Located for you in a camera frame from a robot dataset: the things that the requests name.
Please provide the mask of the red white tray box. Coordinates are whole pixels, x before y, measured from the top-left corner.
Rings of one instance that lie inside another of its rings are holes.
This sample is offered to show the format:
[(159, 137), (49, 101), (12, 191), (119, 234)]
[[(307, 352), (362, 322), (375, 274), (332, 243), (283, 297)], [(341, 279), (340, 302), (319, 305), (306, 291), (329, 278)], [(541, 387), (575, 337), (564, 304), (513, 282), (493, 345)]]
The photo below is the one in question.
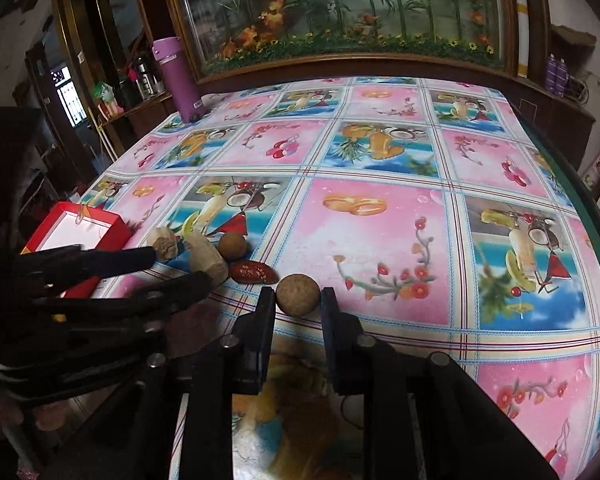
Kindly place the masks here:
[[(83, 249), (131, 249), (126, 243), (131, 229), (118, 214), (76, 203), (60, 202), (52, 207), (47, 217), (31, 236), (20, 255), (42, 252), (69, 245)], [(14, 278), (23, 299), (34, 304), (44, 304), (54, 298), (95, 298), (93, 292), (107, 278), (40, 278), (19, 271), (19, 256), (14, 264)]]

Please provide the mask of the flower bamboo glass panel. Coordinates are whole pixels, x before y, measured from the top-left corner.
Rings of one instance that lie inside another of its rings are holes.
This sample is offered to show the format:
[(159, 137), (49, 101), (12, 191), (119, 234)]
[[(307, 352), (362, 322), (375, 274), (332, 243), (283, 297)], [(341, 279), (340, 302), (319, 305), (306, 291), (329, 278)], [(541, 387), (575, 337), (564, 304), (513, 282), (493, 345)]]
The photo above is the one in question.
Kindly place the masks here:
[(181, 0), (204, 76), (346, 52), (503, 66), (498, 0)]

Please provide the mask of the purple bottles on shelf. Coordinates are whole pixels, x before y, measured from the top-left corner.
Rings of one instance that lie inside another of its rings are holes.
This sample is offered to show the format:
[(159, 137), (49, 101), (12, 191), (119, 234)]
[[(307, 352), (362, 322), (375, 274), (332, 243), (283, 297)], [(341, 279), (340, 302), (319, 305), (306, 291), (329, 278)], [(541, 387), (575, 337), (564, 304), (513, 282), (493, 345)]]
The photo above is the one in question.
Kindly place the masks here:
[(554, 96), (563, 98), (569, 81), (566, 62), (563, 58), (555, 58), (551, 54), (547, 60), (544, 88)]

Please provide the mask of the beige biscuit chunk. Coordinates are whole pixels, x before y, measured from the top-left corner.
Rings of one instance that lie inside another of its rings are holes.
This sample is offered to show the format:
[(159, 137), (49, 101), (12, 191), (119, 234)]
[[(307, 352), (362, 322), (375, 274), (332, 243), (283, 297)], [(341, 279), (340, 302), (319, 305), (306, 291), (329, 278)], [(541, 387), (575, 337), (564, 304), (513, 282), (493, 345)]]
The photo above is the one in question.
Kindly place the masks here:
[(178, 256), (178, 237), (166, 226), (152, 229), (147, 235), (146, 243), (154, 248), (159, 262), (167, 262)]

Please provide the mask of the purple thermos bottle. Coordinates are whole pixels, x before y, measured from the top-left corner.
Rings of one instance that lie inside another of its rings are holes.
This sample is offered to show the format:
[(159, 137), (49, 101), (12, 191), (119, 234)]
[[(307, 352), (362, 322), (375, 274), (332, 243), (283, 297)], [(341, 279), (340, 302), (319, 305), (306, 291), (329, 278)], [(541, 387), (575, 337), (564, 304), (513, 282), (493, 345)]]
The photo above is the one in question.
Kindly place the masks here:
[(155, 40), (152, 53), (181, 120), (190, 124), (203, 118), (207, 114), (207, 107), (189, 67), (181, 38), (166, 37)]

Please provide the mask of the beige biscuit cylinder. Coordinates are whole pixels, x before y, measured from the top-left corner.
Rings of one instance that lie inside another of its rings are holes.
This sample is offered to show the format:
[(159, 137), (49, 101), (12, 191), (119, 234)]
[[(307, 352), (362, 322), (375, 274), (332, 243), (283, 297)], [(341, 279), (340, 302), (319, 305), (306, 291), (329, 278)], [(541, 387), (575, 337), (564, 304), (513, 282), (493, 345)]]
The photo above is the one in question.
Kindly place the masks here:
[(228, 279), (228, 264), (207, 237), (195, 231), (184, 238), (189, 252), (189, 270), (204, 272), (218, 287)]

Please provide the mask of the brown longan fruit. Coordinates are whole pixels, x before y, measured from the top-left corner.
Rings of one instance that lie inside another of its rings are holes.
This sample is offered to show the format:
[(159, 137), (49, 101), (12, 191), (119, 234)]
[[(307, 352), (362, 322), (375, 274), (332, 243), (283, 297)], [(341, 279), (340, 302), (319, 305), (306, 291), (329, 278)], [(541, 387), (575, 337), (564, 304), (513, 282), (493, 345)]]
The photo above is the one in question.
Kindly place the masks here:
[(276, 287), (279, 310), (294, 318), (313, 312), (320, 303), (320, 288), (306, 274), (289, 274)]
[(248, 248), (245, 237), (238, 232), (224, 233), (218, 243), (218, 251), (227, 261), (242, 258), (248, 252)]

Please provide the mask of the colourful patterned tablecloth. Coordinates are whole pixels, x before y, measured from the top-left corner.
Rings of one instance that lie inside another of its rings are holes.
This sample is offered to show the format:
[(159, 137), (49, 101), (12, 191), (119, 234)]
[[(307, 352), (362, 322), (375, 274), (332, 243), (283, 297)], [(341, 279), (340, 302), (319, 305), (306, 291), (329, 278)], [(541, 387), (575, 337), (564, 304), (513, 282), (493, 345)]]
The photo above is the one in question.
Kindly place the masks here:
[(418, 79), (312, 79), (210, 94), (171, 114), (82, 196), (131, 246), (178, 256), (108, 278), (121, 297), (189, 268), (184, 238), (242, 234), (250, 260), (306, 274), (373, 336), (442, 351), (559, 478), (600, 449), (600, 228), (506, 97)]

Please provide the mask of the red date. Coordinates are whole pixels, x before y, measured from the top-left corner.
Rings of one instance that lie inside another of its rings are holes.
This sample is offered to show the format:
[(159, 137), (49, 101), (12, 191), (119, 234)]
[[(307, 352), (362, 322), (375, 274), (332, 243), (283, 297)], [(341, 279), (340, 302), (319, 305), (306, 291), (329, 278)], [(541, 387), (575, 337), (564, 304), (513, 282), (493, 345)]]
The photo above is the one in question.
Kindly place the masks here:
[(270, 266), (253, 260), (232, 263), (230, 278), (244, 285), (272, 285), (278, 282), (278, 275)]

